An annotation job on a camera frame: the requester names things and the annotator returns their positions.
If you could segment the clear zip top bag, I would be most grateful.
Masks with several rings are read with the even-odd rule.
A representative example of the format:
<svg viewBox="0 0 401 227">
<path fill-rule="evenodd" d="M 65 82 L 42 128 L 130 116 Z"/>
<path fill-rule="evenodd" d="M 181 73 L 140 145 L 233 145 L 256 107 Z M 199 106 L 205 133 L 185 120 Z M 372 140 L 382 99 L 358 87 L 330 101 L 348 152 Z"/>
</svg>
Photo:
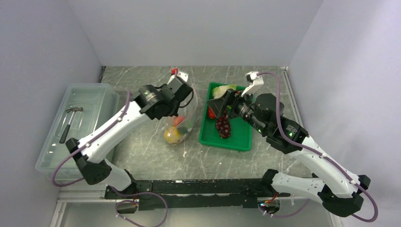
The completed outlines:
<svg viewBox="0 0 401 227">
<path fill-rule="evenodd" d="M 193 100 L 190 102 L 190 104 L 187 107 L 184 108 L 179 108 L 178 109 L 178 116 L 184 116 L 185 120 L 183 122 L 193 122 L 195 124 L 196 122 L 196 118 L 197 118 L 197 109 L 198 109 L 198 94 L 196 89 L 194 90 L 194 97 Z M 169 127 L 173 127 L 173 120 L 176 116 L 172 116 L 172 117 L 166 117 L 163 121 L 165 124 L 164 130 L 169 128 Z M 187 133 L 185 135 L 181 135 L 181 140 L 179 143 L 181 143 L 182 141 L 184 141 L 186 139 L 186 137 L 190 134 Z"/>
</svg>

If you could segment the dark red grape bunch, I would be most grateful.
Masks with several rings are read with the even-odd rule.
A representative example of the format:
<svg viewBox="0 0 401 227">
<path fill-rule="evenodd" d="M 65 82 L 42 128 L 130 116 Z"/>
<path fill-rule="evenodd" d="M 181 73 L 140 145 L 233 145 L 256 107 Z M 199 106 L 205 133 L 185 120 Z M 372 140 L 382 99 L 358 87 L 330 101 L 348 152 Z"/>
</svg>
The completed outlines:
<svg viewBox="0 0 401 227">
<path fill-rule="evenodd" d="M 231 136 L 231 124 L 226 109 L 223 116 L 216 119 L 215 128 L 218 131 L 220 138 L 228 139 Z"/>
</svg>

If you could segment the white green cabbage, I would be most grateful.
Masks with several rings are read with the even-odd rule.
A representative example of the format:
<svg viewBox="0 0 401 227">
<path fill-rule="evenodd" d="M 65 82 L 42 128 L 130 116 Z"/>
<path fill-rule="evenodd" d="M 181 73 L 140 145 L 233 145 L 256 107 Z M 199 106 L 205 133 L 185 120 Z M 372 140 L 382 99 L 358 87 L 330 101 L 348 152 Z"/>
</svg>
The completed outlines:
<svg viewBox="0 0 401 227">
<path fill-rule="evenodd" d="M 222 97 L 228 89 L 236 90 L 237 85 L 221 85 L 212 89 L 212 96 L 214 99 Z"/>
</svg>

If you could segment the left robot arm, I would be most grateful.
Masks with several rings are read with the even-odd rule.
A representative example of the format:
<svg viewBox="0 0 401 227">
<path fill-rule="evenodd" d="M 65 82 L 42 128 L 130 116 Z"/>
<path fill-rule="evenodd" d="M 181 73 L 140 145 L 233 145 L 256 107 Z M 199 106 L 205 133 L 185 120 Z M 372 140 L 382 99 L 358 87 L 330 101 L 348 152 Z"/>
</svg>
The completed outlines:
<svg viewBox="0 0 401 227">
<path fill-rule="evenodd" d="M 178 116 L 178 110 L 183 107 L 181 103 L 193 98 L 188 78 L 188 74 L 180 71 L 159 87 L 141 86 L 134 94 L 128 93 L 123 108 L 93 133 L 66 141 L 70 157 L 89 185 L 105 183 L 125 199 L 135 194 L 136 182 L 132 175 L 107 161 L 106 156 L 142 123 Z"/>
</svg>

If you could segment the pink peach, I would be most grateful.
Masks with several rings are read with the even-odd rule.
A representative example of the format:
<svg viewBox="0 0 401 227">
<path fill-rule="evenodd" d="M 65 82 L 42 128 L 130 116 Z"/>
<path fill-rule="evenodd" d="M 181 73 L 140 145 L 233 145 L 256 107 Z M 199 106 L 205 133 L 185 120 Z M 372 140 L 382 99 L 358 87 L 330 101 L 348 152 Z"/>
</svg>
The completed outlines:
<svg viewBox="0 0 401 227">
<path fill-rule="evenodd" d="M 185 117 L 184 117 L 184 116 L 179 115 L 179 116 L 175 117 L 174 120 L 173 120 L 173 126 L 174 126 L 174 127 L 177 127 L 177 126 L 178 126 L 179 124 L 181 124 L 184 120 L 185 120 Z"/>
</svg>

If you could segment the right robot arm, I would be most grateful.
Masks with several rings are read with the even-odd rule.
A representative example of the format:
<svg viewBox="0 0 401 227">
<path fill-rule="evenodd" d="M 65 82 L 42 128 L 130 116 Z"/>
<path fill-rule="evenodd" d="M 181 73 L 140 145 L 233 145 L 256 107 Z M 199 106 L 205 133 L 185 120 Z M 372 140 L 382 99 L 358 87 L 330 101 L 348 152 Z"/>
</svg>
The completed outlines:
<svg viewBox="0 0 401 227">
<path fill-rule="evenodd" d="M 303 163 L 315 178 L 300 178 L 269 169 L 260 180 L 266 196 L 290 193 L 321 203 L 339 217 L 355 216 L 361 210 L 370 179 L 356 175 L 334 161 L 315 143 L 297 122 L 282 115 L 284 105 L 279 98 L 264 93 L 251 99 L 244 91 L 229 89 L 220 98 L 207 101 L 216 117 L 228 113 L 257 130 L 271 147 Z"/>
</svg>

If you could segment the orange fruit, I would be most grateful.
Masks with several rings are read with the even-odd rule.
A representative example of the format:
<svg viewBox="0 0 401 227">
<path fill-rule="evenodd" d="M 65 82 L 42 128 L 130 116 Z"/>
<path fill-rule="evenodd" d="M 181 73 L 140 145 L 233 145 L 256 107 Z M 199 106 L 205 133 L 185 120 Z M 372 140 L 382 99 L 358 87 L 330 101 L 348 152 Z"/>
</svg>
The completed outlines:
<svg viewBox="0 0 401 227">
<path fill-rule="evenodd" d="M 181 135 L 176 127 L 169 127 L 164 131 L 164 138 L 169 144 L 179 143 L 181 140 Z"/>
</svg>

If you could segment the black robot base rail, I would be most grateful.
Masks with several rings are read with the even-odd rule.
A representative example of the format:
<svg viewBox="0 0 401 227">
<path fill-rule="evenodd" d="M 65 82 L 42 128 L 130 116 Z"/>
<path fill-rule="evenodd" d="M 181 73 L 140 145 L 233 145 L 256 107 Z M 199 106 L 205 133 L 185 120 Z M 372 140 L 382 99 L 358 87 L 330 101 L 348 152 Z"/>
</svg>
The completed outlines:
<svg viewBox="0 0 401 227">
<path fill-rule="evenodd" d="M 277 195 L 258 178 L 202 180 L 138 180 L 116 193 L 106 188 L 107 200 L 137 199 L 139 210 L 230 207 L 256 208 L 263 199 Z"/>
</svg>

